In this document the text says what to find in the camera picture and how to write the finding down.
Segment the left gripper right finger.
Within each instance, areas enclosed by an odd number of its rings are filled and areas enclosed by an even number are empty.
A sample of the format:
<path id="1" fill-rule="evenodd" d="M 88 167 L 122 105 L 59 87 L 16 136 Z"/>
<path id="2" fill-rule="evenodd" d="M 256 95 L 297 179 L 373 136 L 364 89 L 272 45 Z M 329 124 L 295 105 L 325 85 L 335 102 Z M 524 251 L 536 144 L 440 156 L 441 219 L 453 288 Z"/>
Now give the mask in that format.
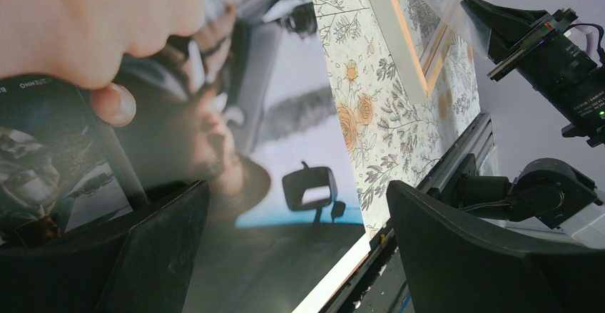
<path id="1" fill-rule="evenodd" d="M 470 214 L 449 216 L 456 248 L 446 275 L 458 280 L 465 312 L 602 312 L 604 251 L 519 234 Z"/>

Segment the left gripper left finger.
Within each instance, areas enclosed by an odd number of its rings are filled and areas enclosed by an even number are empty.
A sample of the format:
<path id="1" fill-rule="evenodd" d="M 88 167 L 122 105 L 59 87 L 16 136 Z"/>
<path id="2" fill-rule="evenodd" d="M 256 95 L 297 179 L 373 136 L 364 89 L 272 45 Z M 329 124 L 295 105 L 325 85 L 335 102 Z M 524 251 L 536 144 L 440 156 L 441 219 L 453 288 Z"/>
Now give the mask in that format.
<path id="1" fill-rule="evenodd" d="M 208 214 L 197 181 L 107 223 L 1 251 L 3 312 L 180 312 Z"/>

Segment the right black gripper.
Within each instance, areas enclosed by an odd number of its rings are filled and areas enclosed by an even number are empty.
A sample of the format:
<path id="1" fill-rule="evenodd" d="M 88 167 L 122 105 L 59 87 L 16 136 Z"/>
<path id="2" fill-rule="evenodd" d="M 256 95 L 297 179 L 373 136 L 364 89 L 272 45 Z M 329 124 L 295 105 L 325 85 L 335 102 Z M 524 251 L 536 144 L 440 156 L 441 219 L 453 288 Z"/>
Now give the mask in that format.
<path id="1" fill-rule="evenodd" d="M 515 9 L 485 0 L 462 0 L 479 36 L 488 45 L 500 81 L 517 71 L 568 121 L 565 138 L 585 137 L 591 147 L 604 143 L 604 62 L 565 36 L 575 27 L 576 12 Z"/>

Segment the light wooden picture frame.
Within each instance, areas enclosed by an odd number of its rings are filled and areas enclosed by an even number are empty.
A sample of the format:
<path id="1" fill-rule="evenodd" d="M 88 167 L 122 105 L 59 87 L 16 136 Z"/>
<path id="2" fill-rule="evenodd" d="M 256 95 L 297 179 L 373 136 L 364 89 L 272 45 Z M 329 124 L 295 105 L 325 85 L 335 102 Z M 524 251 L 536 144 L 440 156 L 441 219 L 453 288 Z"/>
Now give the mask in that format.
<path id="1" fill-rule="evenodd" d="M 412 20 L 405 0 L 369 0 L 408 100 L 424 103 L 435 87 L 446 55 L 457 37 L 471 40 L 462 0 L 420 0 L 437 17 L 426 43 L 412 36 Z"/>

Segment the photo print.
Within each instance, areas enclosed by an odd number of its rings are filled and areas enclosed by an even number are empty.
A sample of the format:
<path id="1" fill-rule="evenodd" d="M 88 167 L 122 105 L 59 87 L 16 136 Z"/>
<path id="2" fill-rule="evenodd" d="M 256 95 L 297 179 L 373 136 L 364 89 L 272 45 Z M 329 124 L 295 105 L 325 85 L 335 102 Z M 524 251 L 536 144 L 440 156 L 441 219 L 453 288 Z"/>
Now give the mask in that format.
<path id="1" fill-rule="evenodd" d="M 197 181 L 180 312 L 322 312 L 368 248 L 313 0 L 1 0 L 1 251 Z"/>

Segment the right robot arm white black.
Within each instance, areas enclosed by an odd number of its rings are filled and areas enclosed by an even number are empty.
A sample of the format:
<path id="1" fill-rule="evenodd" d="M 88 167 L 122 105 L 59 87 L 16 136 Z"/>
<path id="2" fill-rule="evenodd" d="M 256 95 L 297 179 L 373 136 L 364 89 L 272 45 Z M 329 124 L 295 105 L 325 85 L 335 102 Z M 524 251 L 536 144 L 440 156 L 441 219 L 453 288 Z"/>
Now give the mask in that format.
<path id="1" fill-rule="evenodd" d="M 563 137 L 585 138 L 593 148 L 604 144 L 604 48 L 597 46 L 594 60 L 567 37 L 579 26 L 574 10 L 513 9 L 485 0 L 462 0 L 462 7 L 487 38 L 494 63 L 489 79 L 519 73 L 567 119 Z M 535 217 L 583 243 L 604 236 L 604 200 L 595 182 L 553 158 L 530 162 L 512 183 L 468 177 L 459 189 L 459 206 L 493 220 Z"/>

